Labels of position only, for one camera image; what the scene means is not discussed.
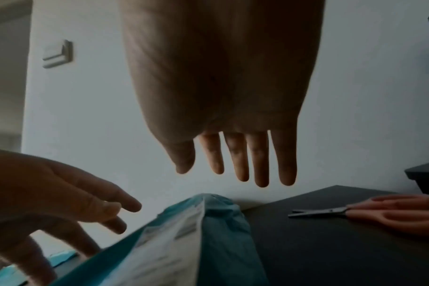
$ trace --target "teal plastic bag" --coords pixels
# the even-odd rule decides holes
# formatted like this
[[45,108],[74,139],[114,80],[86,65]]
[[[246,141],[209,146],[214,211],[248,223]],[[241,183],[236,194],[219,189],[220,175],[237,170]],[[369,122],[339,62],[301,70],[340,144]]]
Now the teal plastic bag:
[[[78,268],[62,277],[52,286],[99,286],[109,276],[114,277],[121,269],[128,269],[132,253],[150,244],[147,239],[148,231],[165,229],[172,226],[178,217],[190,213],[195,206],[203,204],[205,214],[201,216],[200,225],[200,254],[198,256],[197,285],[198,286],[267,286],[266,274],[255,249],[250,235],[250,227],[239,207],[230,199],[213,194],[201,194],[172,205],[159,214],[158,217],[132,233],[125,239],[105,249],[89,259]],[[192,223],[196,215],[188,214],[174,239],[192,234],[195,230]],[[147,275],[156,269],[144,271]],[[143,274],[138,274],[137,282],[141,284]],[[117,285],[131,285],[123,282]]]

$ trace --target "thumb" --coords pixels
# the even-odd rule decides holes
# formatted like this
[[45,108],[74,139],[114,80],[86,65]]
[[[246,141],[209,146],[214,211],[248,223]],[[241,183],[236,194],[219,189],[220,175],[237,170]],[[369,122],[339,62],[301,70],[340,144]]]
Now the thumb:
[[172,162],[175,164],[177,173],[185,174],[191,170],[196,160],[194,141],[167,144],[162,143]]
[[32,212],[73,221],[107,221],[115,218],[122,208],[118,202],[105,202],[64,180],[53,180],[40,193],[40,198],[31,205]]

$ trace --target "ceiling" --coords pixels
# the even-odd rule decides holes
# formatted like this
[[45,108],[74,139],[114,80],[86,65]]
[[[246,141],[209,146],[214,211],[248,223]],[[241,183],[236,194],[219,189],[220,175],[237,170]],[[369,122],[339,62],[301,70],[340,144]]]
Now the ceiling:
[[31,17],[0,24],[0,93],[24,96]]

